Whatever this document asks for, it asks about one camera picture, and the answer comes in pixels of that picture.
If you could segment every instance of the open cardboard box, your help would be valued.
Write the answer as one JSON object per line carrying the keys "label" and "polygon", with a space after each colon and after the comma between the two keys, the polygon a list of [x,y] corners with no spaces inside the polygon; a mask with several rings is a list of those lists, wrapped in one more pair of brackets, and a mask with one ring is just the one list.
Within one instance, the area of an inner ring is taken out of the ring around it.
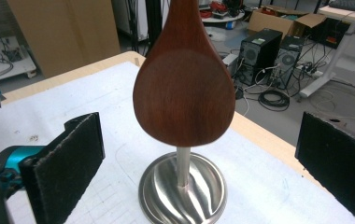
{"label": "open cardboard box", "polygon": [[[297,19],[293,21],[283,17],[297,17]],[[290,10],[284,7],[263,6],[252,12],[248,29],[252,32],[259,32],[268,28],[282,32],[283,36],[301,36],[306,27],[313,28],[325,19],[326,17],[320,14]]]}

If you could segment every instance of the white desk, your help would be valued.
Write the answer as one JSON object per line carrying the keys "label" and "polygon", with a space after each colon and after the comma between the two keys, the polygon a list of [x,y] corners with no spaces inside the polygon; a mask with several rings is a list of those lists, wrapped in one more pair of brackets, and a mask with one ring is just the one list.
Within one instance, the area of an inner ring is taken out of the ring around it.
{"label": "white desk", "polygon": [[300,96],[304,98],[309,97],[314,91],[322,87],[335,76],[335,73],[333,72],[334,67],[337,64],[337,61],[341,57],[342,53],[351,43],[353,34],[355,33],[355,12],[332,7],[322,7],[319,10],[319,13],[332,19],[350,22],[350,26],[343,39],[341,40],[341,43],[339,44],[332,60],[329,62],[326,71],[323,73],[323,76],[319,77],[310,85],[300,91]]}
{"label": "white desk", "polygon": [[[137,196],[140,177],[175,148],[149,137],[135,120],[138,68],[123,62],[143,60],[129,52],[6,94],[10,103],[0,109],[0,150],[44,146],[69,119],[100,113],[106,158],[68,223],[147,222]],[[294,147],[239,114],[223,137],[192,150],[212,160],[226,179],[229,196],[219,223],[355,223],[294,158]],[[17,223],[34,222],[24,192],[8,205]]]}

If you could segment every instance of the round metal base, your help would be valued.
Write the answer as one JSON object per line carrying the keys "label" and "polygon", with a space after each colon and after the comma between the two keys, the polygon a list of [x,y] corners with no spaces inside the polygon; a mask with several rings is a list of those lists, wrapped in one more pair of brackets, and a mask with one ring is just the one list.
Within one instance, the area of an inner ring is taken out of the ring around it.
{"label": "round metal base", "polygon": [[140,205],[153,223],[214,223],[227,198],[224,178],[207,158],[192,153],[189,183],[178,185],[177,153],[154,161],[140,180]]}

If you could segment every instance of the wooden paddle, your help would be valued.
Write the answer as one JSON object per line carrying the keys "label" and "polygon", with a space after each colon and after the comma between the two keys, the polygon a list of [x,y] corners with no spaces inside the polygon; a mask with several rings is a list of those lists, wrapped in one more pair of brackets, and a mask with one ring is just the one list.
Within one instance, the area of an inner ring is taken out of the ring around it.
{"label": "wooden paddle", "polygon": [[168,19],[134,87],[135,115],[177,147],[218,139],[234,114],[234,87],[202,24],[197,0],[171,0]]}

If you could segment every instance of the computer tower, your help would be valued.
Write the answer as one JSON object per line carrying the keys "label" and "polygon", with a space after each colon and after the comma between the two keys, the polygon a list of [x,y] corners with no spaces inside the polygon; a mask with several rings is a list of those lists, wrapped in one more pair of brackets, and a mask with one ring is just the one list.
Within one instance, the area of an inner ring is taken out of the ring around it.
{"label": "computer tower", "polygon": [[305,40],[299,36],[286,35],[280,45],[275,61],[279,64],[277,74],[272,74],[269,83],[274,83],[279,89],[286,90],[297,61],[300,58]]}
{"label": "computer tower", "polygon": [[261,71],[274,66],[281,38],[280,31],[265,28],[241,42],[239,58],[244,61],[237,71],[238,76],[243,76],[241,82],[253,85],[265,76]]}

